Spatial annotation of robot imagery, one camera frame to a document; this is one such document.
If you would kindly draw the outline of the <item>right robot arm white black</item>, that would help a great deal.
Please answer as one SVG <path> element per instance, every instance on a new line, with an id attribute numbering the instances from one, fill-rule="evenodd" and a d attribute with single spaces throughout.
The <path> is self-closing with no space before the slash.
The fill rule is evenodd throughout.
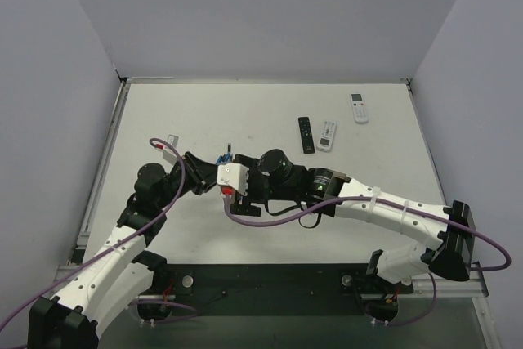
<path id="1" fill-rule="evenodd" d="M 258 217 L 270 201 L 294 202 L 303 214 L 350 218 L 391 230 L 413 242 L 372 253 L 368 275 L 391 284 L 432 273 L 451 281 L 469 280 L 474 236 L 468 205 L 425 204 L 367 186 L 344 173 L 292 163 L 280 149 L 254 159 L 238 154 L 217 169 L 217 184 L 229 196 L 236 218 Z"/>

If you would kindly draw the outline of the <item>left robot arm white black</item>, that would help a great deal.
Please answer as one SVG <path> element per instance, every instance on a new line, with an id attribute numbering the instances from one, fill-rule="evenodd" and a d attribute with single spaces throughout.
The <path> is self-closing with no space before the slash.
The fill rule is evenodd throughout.
<path id="1" fill-rule="evenodd" d="M 171 171 L 148 163 L 134 192 L 96 255 L 53 298 L 40 297 L 29 311 L 29 348 L 96 348 L 114 319 L 141 293 L 160 292 L 168 282 L 163 257 L 148 246 L 173 203 L 216 184 L 217 165 L 185 153 Z"/>

